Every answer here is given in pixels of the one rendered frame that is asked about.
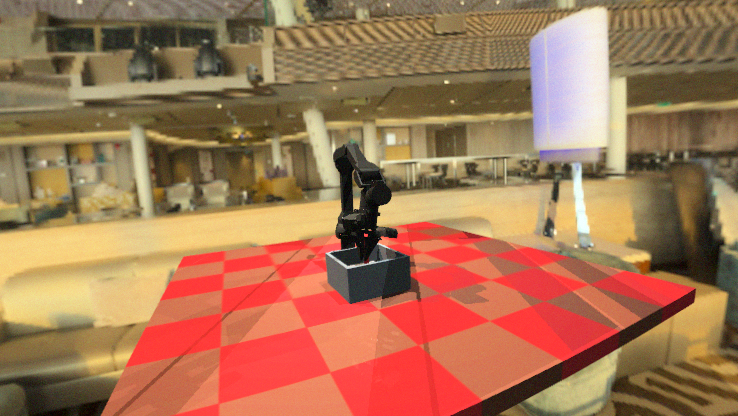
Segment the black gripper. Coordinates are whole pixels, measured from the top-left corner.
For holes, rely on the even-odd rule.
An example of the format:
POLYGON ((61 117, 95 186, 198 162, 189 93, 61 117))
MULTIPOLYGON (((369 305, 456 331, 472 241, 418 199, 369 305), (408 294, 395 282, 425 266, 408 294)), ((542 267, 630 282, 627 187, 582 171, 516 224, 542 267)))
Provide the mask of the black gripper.
POLYGON ((367 261, 374 247, 377 245, 377 243, 380 240, 382 240, 381 237, 397 239, 398 232, 394 228, 377 226, 377 218, 378 216, 380 216, 380 212, 378 212, 378 208, 360 206, 358 209, 358 213, 363 213, 363 210, 367 210, 368 212, 369 221, 370 221, 369 227, 362 226, 358 228, 357 230, 350 230, 350 229, 345 230, 343 229, 343 224, 339 224, 337 226, 336 232, 344 233, 344 234, 351 234, 349 236, 352 237, 353 240, 355 241, 359 260, 363 260, 363 257, 364 257, 364 261, 367 261), (371 229, 371 231, 369 229, 371 229), (368 237, 364 236, 364 234, 368 234, 368 237), (365 248, 364 248, 364 240, 365 240, 365 248))

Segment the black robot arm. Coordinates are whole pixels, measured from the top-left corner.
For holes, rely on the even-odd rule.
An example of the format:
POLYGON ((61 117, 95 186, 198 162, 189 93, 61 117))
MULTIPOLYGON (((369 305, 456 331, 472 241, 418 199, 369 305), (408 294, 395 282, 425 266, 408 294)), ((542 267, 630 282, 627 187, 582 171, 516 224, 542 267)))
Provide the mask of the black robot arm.
POLYGON ((339 224, 343 224, 345 230, 357 230, 362 226, 369 227, 370 225, 367 210, 363 210, 363 213, 358 213, 358 209, 353 210, 353 170, 355 170, 355 183, 359 188, 363 188, 361 190, 360 206, 379 208, 379 206, 389 203, 392 192, 386 186, 386 180, 380 169, 374 163, 367 161, 358 144, 345 143, 335 149, 333 161, 340 173, 341 190, 341 213, 338 217, 335 235, 336 238, 340 239, 341 250, 355 248, 355 241, 349 236, 351 234, 336 232, 339 224))

